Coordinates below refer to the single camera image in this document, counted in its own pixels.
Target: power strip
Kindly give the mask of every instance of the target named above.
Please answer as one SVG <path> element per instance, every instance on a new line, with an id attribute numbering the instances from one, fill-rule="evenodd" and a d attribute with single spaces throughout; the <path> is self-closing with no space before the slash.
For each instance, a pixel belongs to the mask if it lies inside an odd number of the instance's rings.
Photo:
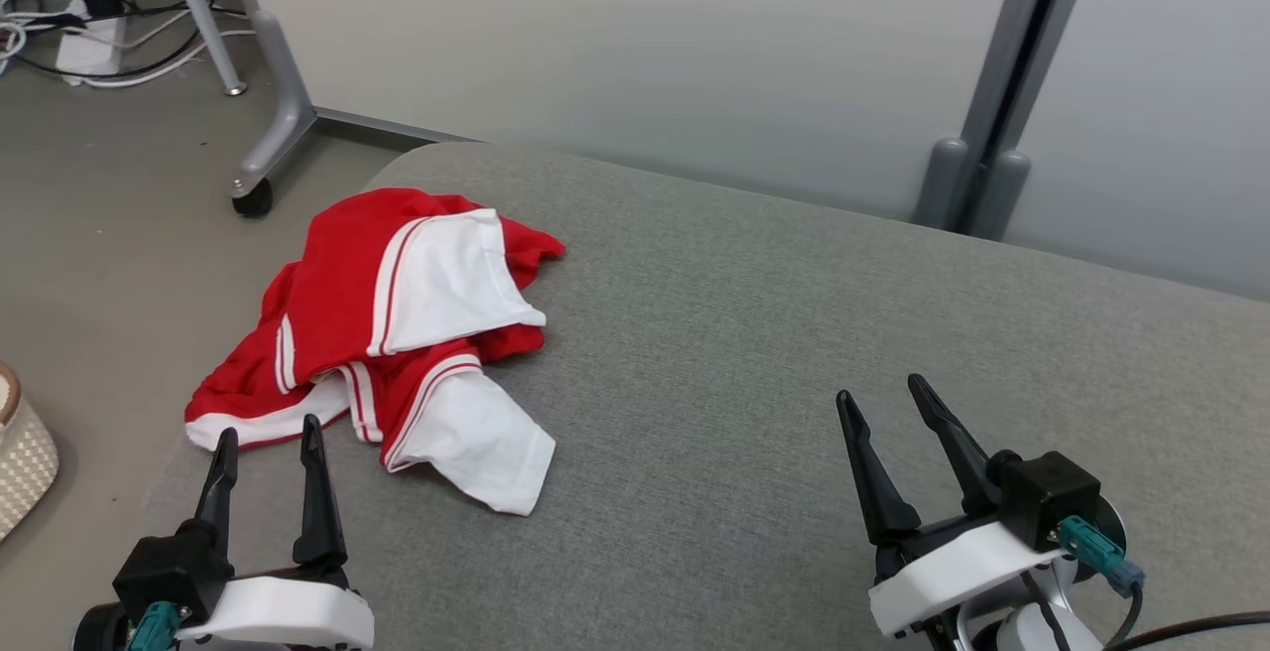
<path id="1" fill-rule="evenodd" d="M 88 6 L 84 0 L 72 0 L 66 6 L 69 13 L 80 18 L 88 18 Z M 113 43 L 123 42 L 123 18 L 108 18 L 85 24 L 85 29 L 105 41 Z M 85 75 L 114 75 L 119 72 L 119 61 L 123 58 L 123 48 L 103 43 L 93 38 L 64 33 L 62 42 L 57 47 L 57 70 L 69 72 L 83 72 Z M 71 85 L 81 85 L 84 79 L 75 75 L 64 75 L 62 80 Z"/>

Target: gray felt surface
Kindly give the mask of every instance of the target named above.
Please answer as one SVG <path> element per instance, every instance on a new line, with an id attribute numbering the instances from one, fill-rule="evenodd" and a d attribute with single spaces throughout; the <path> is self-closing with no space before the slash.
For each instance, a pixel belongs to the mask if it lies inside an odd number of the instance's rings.
<path id="1" fill-rule="evenodd" d="M 852 390 L 925 520 L 958 514 L 912 371 L 989 452 L 1059 448 L 1102 480 L 1148 574 L 1139 628 L 1270 607 L 1265 303 L 508 146 L 427 146 L 376 185 L 462 193 L 569 245 L 527 291 L 545 349 L 490 371 L 559 444 L 533 515 L 390 476 L 347 424 L 326 435 L 377 648 L 925 648 L 871 623 L 833 407 Z M 297 456 L 244 453 L 240 571 L 288 563 Z M 206 464 L 175 444 L 149 532 L 192 511 Z M 1099 581 L 1076 598 L 1104 638 L 1126 607 Z"/>

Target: whiteboard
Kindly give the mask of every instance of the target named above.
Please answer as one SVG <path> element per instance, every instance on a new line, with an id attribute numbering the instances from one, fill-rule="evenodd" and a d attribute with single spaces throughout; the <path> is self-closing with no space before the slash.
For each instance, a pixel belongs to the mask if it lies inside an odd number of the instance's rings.
<path id="1" fill-rule="evenodd" d="M 315 105 L 907 217 L 1002 0 L 259 0 Z"/>
<path id="2" fill-rule="evenodd" d="M 1077 0 L 1005 236 L 1270 298 L 1270 0 Z"/>

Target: gray floor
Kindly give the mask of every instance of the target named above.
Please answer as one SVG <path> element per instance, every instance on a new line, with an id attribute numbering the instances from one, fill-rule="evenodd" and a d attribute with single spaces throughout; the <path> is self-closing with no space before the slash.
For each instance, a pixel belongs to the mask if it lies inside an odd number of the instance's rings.
<path id="1" fill-rule="evenodd" d="M 273 96 L 250 38 L 231 48 L 251 86 L 239 98 L 208 61 L 127 90 L 0 77 L 0 358 L 62 453 L 50 495 L 0 542 L 5 648 L 65 648 L 83 610 L 112 599 L 189 393 L 254 325 L 310 217 L 413 145 L 319 129 L 272 216 L 243 221 L 229 180 Z"/>

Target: beige basket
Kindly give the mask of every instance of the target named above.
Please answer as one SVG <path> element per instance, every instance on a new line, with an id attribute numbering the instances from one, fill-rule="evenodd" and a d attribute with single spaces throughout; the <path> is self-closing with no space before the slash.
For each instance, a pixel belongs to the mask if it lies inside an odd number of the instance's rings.
<path id="1" fill-rule="evenodd" d="M 22 397 L 18 374 L 0 362 L 0 542 L 48 492 L 57 448 Z"/>

